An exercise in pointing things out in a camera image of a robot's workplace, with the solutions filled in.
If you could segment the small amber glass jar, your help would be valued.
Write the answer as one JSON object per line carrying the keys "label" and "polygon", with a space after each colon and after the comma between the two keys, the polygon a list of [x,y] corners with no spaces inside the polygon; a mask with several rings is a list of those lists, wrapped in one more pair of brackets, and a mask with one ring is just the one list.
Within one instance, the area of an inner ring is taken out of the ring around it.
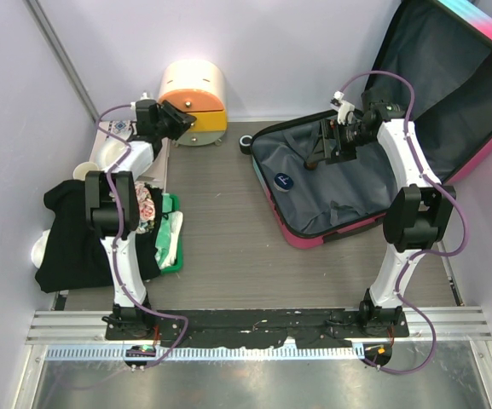
{"label": "small amber glass jar", "polygon": [[318,161],[305,161],[304,162],[304,168],[306,170],[315,170],[318,166],[319,162]]}

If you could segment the pastel three-drawer storage box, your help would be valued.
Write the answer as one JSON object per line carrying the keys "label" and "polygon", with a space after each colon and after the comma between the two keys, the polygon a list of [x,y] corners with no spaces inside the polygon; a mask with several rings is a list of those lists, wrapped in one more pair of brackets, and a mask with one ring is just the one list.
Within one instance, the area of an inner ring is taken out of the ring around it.
{"label": "pastel three-drawer storage box", "polygon": [[226,83],[222,71],[208,60],[172,62],[164,71],[158,100],[196,117],[175,144],[189,147],[219,146],[228,128]]}

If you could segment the green tie-dye garment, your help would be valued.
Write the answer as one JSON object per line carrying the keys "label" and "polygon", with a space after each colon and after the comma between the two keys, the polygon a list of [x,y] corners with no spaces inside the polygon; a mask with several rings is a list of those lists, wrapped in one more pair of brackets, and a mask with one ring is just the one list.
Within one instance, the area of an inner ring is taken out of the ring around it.
{"label": "green tie-dye garment", "polygon": [[174,207],[175,197],[162,194],[162,217],[155,241],[155,261],[161,271],[172,268],[177,263],[177,248],[183,223],[183,214]]}

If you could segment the pink and teal children's suitcase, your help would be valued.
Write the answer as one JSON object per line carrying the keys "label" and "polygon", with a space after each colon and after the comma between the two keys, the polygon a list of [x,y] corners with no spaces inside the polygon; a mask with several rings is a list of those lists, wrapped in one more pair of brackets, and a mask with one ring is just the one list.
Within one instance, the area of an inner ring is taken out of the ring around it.
{"label": "pink and teal children's suitcase", "polygon": [[[421,149],[445,183],[492,152],[492,18],[467,1],[404,1],[394,14],[366,90],[412,109]],[[333,110],[274,124],[252,138],[254,170],[287,242],[309,249],[382,221],[398,187],[383,148],[306,170],[310,134]],[[293,188],[274,185],[277,173]]]}

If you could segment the black floral print shirt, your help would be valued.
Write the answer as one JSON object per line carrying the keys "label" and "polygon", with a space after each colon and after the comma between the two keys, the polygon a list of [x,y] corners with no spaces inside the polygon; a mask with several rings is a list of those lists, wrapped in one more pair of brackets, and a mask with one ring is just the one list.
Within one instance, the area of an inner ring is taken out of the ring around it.
{"label": "black floral print shirt", "polygon": [[87,226],[84,183],[63,181],[44,195],[43,202],[55,213],[55,219],[35,274],[41,291],[113,286],[107,253]]}

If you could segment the white towel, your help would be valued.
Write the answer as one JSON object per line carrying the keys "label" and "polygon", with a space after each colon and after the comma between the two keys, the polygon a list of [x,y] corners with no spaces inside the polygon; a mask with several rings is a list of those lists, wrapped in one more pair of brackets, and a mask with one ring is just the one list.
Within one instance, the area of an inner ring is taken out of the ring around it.
{"label": "white towel", "polygon": [[42,232],[41,237],[36,240],[36,242],[34,243],[31,249],[30,258],[35,268],[40,268],[43,263],[43,258],[46,251],[49,234],[50,234],[49,229],[44,230]]}

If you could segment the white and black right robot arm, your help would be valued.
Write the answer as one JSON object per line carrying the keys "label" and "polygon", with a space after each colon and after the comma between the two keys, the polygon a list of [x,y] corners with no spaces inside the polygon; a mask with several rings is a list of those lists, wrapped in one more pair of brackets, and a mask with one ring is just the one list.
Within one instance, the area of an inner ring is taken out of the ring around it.
{"label": "white and black right robot arm", "polygon": [[315,145],[304,161],[307,170],[320,162],[336,164],[356,158],[356,149],[379,143],[391,165],[399,191],[385,213],[385,258],[359,309],[343,321],[356,325],[367,336],[378,336],[398,325],[404,289],[421,257],[443,238],[454,208],[455,191],[444,187],[431,170],[410,118],[412,109],[364,95],[366,109],[355,107],[343,91],[331,100],[337,116],[324,119]]}

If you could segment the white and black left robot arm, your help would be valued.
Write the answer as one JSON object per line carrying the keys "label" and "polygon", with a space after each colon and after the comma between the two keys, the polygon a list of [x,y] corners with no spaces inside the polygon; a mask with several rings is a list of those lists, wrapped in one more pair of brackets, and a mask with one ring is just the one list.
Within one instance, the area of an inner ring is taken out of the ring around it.
{"label": "white and black left robot arm", "polygon": [[158,103],[146,94],[126,107],[136,115],[130,136],[99,127],[107,135],[99,151],[104,162],[84,181],[87,225],[106,252],[113,279],[113,310],[102,318],[107,340],[143,340],[153,334],[156,319],[136,252],[140,209],[135,182],[157,158],[162,141],[179,139],[196,120],[170,102]]}

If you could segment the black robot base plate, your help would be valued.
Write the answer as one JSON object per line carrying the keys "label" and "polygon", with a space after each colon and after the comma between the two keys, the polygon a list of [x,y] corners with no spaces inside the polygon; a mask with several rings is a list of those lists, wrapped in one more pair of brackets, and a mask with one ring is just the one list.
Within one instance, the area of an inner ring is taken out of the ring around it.
{"label": "black robot base plate", "polygon": [[165,314],[173,317],[106,315],[102,318],[107,324],[106,339],[158,340],[163,347],[179,340],[179,348],[277,349],[290,337],[300,349],[318,349],[349,346],[351,338],[409,336],[400,308],[384,320],[365,320],[359,311],[345,308],[204,309]]}

